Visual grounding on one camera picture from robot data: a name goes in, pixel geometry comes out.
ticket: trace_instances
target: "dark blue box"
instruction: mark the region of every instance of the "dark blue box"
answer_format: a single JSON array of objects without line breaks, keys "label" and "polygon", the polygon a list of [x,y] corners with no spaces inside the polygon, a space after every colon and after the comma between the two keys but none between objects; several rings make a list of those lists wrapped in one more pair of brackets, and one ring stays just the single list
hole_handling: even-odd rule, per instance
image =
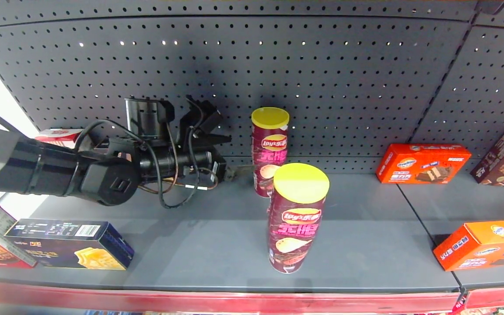
[{"label": "dark blue box", "polygon": [[5,237],[48,267],[126,270],[134,255],[105,221],[20,219]]}]

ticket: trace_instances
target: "orange box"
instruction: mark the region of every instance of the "orange box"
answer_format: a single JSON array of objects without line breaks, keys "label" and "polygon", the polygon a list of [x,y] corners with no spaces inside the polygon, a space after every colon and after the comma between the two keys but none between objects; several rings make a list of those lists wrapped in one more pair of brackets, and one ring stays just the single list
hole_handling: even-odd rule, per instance
[{"label": "orange box", "polygon": [[461,145],[392,143],[376,176],[382,183],[446,184],[471,156]]},{"label": "orange box", "polygon": [[504,265],[504,221],[465,223],[433,251],[446,271]]}]

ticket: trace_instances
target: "chip canister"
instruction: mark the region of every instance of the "chip canister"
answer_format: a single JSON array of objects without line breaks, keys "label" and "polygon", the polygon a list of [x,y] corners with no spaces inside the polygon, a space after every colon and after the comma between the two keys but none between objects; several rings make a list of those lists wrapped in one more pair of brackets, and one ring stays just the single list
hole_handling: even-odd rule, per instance
[{"label": "chip canister", "polygon": [[287,158],[289,113],[276,107],[262,107],[252,112],[252,160],[254,189],[269,198],[273,176]]},{"label": "chip canister", "polygon": [[330,180],[312,165],[290,163],[276,171],[273,185],[268,209],[269,261],[280,273],[294,273],[320,226]]}]

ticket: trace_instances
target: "gray shelf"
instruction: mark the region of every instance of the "gray shelf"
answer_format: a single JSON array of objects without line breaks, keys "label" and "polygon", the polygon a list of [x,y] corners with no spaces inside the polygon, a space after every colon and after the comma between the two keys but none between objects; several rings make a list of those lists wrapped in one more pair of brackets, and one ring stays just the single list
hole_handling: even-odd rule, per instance
[{"label": "gray shelf", "polygon": [[188,206],[168,211],[142,192],[116,207],[49,197],[32,217],[108,220],[134,247],[132,265],[126,272],[0,269],[0,281],[158,291],[457,291],[456,279],[434,259],[432,241],[396,185],[360,174],[330,175],[330,181],[317,239],[291,275],[278,273],[268,261],[268,200],[241,181],[199,192]]},{"label": "gray shelf", "polygon": [[[464,222],[504,220],[504,188],[459,174],[448,185],[400,185],[437,243]],[[504,266],[454,272],[462,287],[504,287]]]}]

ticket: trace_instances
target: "lay's logo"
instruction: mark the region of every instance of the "lay's logo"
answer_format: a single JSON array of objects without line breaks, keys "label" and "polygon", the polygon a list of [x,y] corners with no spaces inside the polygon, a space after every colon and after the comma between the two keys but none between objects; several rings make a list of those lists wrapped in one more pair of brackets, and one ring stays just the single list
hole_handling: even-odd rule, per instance
[{"label": "lay's logo", "polygon": [[262,140],[262,148],[270,151],[281,151],[287,147],[287,136],[272,134]]},{"label": "lay's logo", "polygon": [[408,157],[406,159],[403,159],[402,161],[400,161],[400,163],[398,163],[398,167],[401,168],[401,169],[407,169],[407,168],[410,168],[413,166],[413,164],[415,164],[417,162],[416,159],[414,159],[413,157]]},{"label": "lay's logo", "polygon": [[495,233],[496,235],[499,235],[500,237],[504,237],[504,227],[500,227],[498,225],[492,225],[491,226],[491,230],[493,231],[493,233]]},{"label": "lay's logo", "polygon": [[314,208],[296,208],[284,211],[281,219],[288,224],[314,224],[320,216],[322,210]]}]

